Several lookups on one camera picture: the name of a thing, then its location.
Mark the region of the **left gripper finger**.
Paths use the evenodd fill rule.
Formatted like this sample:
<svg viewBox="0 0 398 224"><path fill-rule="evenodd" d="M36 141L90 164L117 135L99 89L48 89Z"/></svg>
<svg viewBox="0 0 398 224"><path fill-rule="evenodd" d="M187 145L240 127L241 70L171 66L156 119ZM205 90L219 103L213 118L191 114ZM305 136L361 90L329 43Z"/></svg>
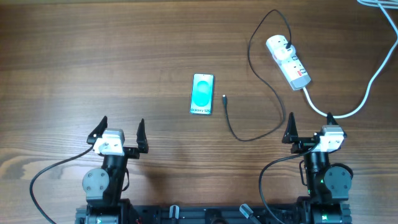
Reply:
<svg viewBox="0 0 398 224"><path fill-rule="evenodd" d="M86 143L87 144L94 144L98 138L102 136L105 129L108 127L108 117L104 116L103 119L100 121L99 125L95 127L94 130L88 135Z"/></svg>
<svg viewBox="0 0 398 224"><path fill-rule="evenodd" d="M141 119L141 122L139 123L136 136L137 136L136 142L137 142L138 148L139 149L147 149L148 148L148 142L147 142L147 137L146 137L144 119Z"/></svg>

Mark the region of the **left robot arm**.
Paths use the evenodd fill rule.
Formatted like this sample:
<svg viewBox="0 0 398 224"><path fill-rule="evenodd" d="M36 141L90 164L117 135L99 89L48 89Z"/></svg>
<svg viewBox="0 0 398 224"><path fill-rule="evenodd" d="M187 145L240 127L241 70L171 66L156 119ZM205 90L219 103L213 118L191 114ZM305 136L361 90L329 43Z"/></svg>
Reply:
<svg viewBox="0 0 398 224"><path fill-rule="evenodd" d="M124 185L124 178L129 176L128 160L138 159L149 151L145 121L142 119L137 129L137 147L125 146L124 131L108 128L106 116L88 135L86 142L103 157L103 163L83 177L87 206L76 211L75 223L141 223L141 216L130 200L121 198L121 193L129 187Z"/></svg>

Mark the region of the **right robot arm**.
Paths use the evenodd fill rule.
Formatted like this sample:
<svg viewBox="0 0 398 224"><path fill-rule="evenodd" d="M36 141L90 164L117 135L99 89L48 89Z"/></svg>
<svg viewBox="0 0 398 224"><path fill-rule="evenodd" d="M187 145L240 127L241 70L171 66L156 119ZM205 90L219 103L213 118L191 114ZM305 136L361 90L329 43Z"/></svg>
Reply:
<svg viewBox="0 0 398 224"><path fill-rule="evenodd" d="M333 115L326 115L326 125L312 137L300 137L294 114L289 114L282 142L291 144L291 153L303 157L299 164L302 184L308 196L297 199L299 223L352 223L349 199L353 170L342 163L332 164L329 155L341 149L346 133Z"/></svg>

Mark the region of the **turquoise screen Galaxy smartphone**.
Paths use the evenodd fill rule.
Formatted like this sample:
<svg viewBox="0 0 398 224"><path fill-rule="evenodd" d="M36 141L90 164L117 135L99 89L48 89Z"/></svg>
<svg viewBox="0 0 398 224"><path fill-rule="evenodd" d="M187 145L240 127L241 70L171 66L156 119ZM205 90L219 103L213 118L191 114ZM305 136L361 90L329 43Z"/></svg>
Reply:
<svg viewBox="0 0 398 224"><path fill-rule="evenodd" d="M193 75L190 103L191 114L211 114L214 80L214 75L211 74L196 73Z"/></svg>

